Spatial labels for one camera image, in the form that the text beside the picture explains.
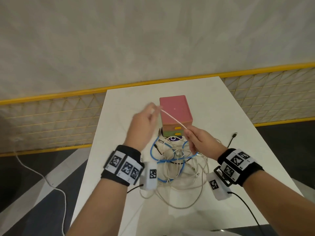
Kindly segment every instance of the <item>forearm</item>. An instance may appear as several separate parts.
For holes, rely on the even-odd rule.
[[[243,187],[279,235],[314,235],[315,204],[261,170]]]
[[[127,186],[101,179],[70,227],[67,236],[118,235]]]

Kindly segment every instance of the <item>floor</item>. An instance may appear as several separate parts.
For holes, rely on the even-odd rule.
[[[293,178],[302,194],[315,202],[315,121],[258,127],[257,130]],[[20,156],[30,168],[65,191],[69,229],[90,148]],[[0,158],[0,236],[62,235],[64,198],[15,157]],[[263,225],[266,235],[277,235]],[[260,235],[258,226],[229,229],[243,236]]]

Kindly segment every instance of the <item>gray wall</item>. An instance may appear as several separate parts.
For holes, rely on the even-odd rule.
[[[315,0],[0,0],[0,99],[315,60]]]

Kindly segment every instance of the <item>wristband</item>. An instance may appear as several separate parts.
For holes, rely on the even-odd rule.
[[[243,183],[251,174],[264,170],[250,155],[234,148],[226,150],[218,158],[218,163],[221,166],[215,169],[215,173],[219,175],[217,170],[221,170],[225,184],[226,180],[228,180],[232,184],[243,186]]]
[[[116,181],[125,186],[135,185],[144,168],[144,164],[140,162],[140,156],[141,153],[132,147],[117,146],[107,159],[101,178]]]

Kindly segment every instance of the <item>white floor stripe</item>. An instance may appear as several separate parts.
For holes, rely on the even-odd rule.
[[[48,182],[53,186],[58,186],[89,158],[90,150],[90,147],[76,150],[46,175]],[[16,224],[35,205],[41,202],[52,190],[44,179],[42,179],[3,210],[0,213],[0,236]]]
[[[315,204],[315,190],[293,178],[292,180],[296,184],[296,186],[299,188],[303,196]]]

